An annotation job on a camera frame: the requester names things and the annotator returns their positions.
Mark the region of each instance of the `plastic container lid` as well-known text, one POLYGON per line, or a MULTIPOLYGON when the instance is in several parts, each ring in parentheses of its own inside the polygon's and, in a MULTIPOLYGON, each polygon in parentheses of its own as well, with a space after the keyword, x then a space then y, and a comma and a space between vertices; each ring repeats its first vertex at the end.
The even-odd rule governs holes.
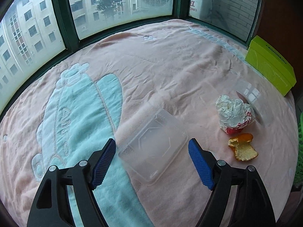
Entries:
POLYGON ((272 123, 274 116, 269 103, 251 83, 240 79, 234 88, 240 99, 244 97, 251 104, 256 115, 256 121, 259 124, 267 126, 272 123))
POLYGON ((157 111, 119 149, 124 165, 142 184, 154 184, 188 142, 182 123, 167 111, 157 111))

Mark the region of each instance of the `green box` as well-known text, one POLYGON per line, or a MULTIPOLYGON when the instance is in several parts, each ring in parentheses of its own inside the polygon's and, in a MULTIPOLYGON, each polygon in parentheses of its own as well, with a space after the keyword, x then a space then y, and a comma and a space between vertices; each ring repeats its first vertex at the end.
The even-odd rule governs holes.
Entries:
POLYGON ((245 60, 267 78, 282 96, 297 82, 293 67, 259 36, 251 41, 245 60))

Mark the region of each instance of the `light blue pattern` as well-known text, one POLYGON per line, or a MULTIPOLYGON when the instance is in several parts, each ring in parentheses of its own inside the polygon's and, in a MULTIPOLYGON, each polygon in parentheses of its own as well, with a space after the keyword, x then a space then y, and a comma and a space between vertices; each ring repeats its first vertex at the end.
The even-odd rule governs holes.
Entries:
MULTIPOLYGON (((88 67, 88 63, 77 63, 63 71, 49 98, 37 130, 42 153, 32 159, 38 181, 50 165, 60 169, 72 167, 114 138, 122 111, 120 82, 114 74, 109 74, 95 83, 85 73, 88 67)), ((71 186, 68 193, 75 224, 82 227, 71 186)), ((94 195, 110 227, 153 226, 117 154, 94 195)))
POLYGON ((240 52, 239 50, 237 50, 236 48, 234 48, 233 46, 229 45, 228 43, 224 42, 223 40, 214 37, 213 35, 210 35, 204 31, 198 30, 196 28, 192 28, 192 27, 188 27, 189 30, 187 32, 196 34, 200 37, 204 37, 210 41, 212 41, 213 43, 216 43, 220 46, 222 46, 223 48, 225 48, 226 50, 228 50, 229 52, 231 52, 232 54, 234 54, 234 56, 236 56, 240 61, 242 61, 245 65, 249 66, 255 73, 257 73, 260 77, 264 78, 264 76, 257 71, 253 66, 251 66, 246 60, 244 55, 242 54, 242 52, 240 52))

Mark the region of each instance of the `crumpled tissue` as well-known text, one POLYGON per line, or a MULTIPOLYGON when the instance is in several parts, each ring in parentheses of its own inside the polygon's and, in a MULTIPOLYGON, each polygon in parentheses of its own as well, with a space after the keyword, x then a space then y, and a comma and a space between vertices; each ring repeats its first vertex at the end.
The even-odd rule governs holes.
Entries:
POLYGON ((232 100, 227 95, 221 95, 216 101, 216 108, 219 113, 219 126, 227 134, 238 133, 255 120, 252 106, 241 99, 232 100))

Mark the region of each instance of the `wrinkled fabric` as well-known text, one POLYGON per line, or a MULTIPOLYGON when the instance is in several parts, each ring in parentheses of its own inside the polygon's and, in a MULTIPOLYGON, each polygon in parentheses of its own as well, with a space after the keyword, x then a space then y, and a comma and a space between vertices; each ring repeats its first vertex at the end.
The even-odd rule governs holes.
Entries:
MULTIPOLYGON (((21 227, 26 226, 39 185, 31 161, 42 152, 36 133, 46 105, 64 70, 75 63, 89 63, 86 74, 93 82, 114 74, 121 84, 123 104, 115 133, 118 146, 154 112, 150 103, 162 107, 181 120, 189 137, 195 137, 216 159, 239 168, 254 165, 278 219, 289 196, 298 157, 294 101, 291 93, 283 98, 249 67, 243 54, 245 51, 232 41, 181 20, 117 33, 76 52, 31 84, 0 124, 0 197, 5 207, 21 227), (235 160, 227 145, 229 136, 218 125, 215 106, 222 94, 237 98, 232 83, 239 79, 251 83, 269 100, 274 116, 268 126, 253 122, 244 128, 253 134, 252 146, 259 153, 249 162, 235 160)), ((195 226, 211 194, 202 184, 187 146, 154 185, 142 185, 130 172, 129 177, 156 227, 195 226)), ((228 224, 235 194, 232 187, 222 226, 228 224)))

